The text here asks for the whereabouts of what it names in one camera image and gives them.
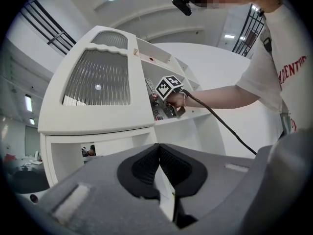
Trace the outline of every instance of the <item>white cabinet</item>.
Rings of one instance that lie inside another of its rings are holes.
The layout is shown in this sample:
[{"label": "white cabinet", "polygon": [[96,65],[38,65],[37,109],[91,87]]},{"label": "white cabinet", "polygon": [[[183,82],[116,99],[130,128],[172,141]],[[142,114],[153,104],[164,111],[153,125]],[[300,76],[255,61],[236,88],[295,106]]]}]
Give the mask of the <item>white cabinet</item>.
[{"label": "white cabinet", "polygon": [[66,55],[43,100],[38,131],[86,135],[154,124],[136,36],[96,26]]},{"label": "white cabinet", "polygon": [[103,156],[156,142],[225,154],[217,121],[206,109],[187,107],[181,118],[154,120],[145,78],[156,85],[169,75],[190,92],[201,89],[188,65],[164,50],[127,32],[89,31],[58,67],[41,108],[49,184],[83,166],[81,148],[92,144]]}]

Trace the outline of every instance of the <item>gray panel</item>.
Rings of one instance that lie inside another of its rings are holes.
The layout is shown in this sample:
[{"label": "gray panel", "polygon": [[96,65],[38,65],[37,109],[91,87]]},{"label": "gray panel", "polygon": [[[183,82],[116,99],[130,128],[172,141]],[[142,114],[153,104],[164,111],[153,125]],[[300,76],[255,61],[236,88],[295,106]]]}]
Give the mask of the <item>gray panel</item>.
[{"label": "gray panel", "polygon": [[70,230],[82,235],[158,235],[177,231],[157,200],[132,196],[116,175],[122,161],[150,146],[93,159],[55,185],[38,206],[46,213],[54,213],[78,184],[84,184],[90,186],[90,193],[66,224]]},{"label": "gray panel", "polygon": [[224,201],[246,175],[244,172],[225,168],[225,165],[237,164],[251,167],[254,161],[253,159],[195,151],[173,144],[166,145],[200,161],[207,169],[207,179],[197,194],[181,198],[185,213],[193,215],[196,219],[201,219]]},{"label": "gray panel", "polygon": [[112,31],[100,32],[92,41],[93,44],[115,46],[119,49],[127,49],[127,42],[125,36]]},{"label": "gray panel", "polygon": [[130,100],[127,57],[86,50],[69,78],[63,105],[129,105]]},{"label": "gray panel", "polygon": [[180,235],[238,235],[241,223],[256,196],[267,167],[271,146],[259,149],[250,170],[223,202],[195,224],[180,231]]}]

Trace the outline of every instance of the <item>head-mounted camera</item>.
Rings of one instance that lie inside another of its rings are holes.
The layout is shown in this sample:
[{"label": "head-mounted camera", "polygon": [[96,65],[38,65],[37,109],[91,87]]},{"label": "head-mounted camera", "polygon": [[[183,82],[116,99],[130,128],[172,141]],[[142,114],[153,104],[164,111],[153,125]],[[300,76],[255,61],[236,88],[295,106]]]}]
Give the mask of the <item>head-mounted camera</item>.
[{"label": "head-mounted camera", "polygon": [[186,16],[191,15],[191,7],[189,0],[172,0],[173,5],[182,11]]}]

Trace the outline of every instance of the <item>white t-shirt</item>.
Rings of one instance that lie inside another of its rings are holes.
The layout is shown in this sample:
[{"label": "white t-shirt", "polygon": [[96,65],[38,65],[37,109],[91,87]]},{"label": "white t-shirt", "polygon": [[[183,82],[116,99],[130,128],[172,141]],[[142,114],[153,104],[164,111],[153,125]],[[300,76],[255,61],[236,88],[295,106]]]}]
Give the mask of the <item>white t-shirt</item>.
[{"label": "white t-shirt", "polygon": [[302,21],[285,5],[274,12],[265,13],[265,18],[272,38],[272,55],[257,39],[250,65],[237,86],[258,95],[263,104],[280,113],[284,100],[293,131],[312,128],[311,37]]}]

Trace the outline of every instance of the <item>white ceiling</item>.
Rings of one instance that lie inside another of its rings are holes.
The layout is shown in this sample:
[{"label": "white ceiling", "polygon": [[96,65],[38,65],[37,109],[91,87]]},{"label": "white ceiling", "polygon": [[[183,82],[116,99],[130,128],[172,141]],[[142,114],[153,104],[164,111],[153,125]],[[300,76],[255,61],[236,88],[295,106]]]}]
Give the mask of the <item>white ceiling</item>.
[{"label": "white ceiling", "polygon": [[[1,52],[0,115],[37,127],[41,104],[49,84],[49,78],[25,66],[24,58],[11,53],[6,44]],[[25,95],[32,97],[32,112],[25,104]],[[34,118],[35,126],[29,119]]]},{"label": "white ceiling", "polygon": [[217,46],[228,13],[227,9],[203,9],[192,4],[192,15],[185,16],[172,4],[172,0],[72,2],[92,24],[124,30],[152,43],[186,42]]}]

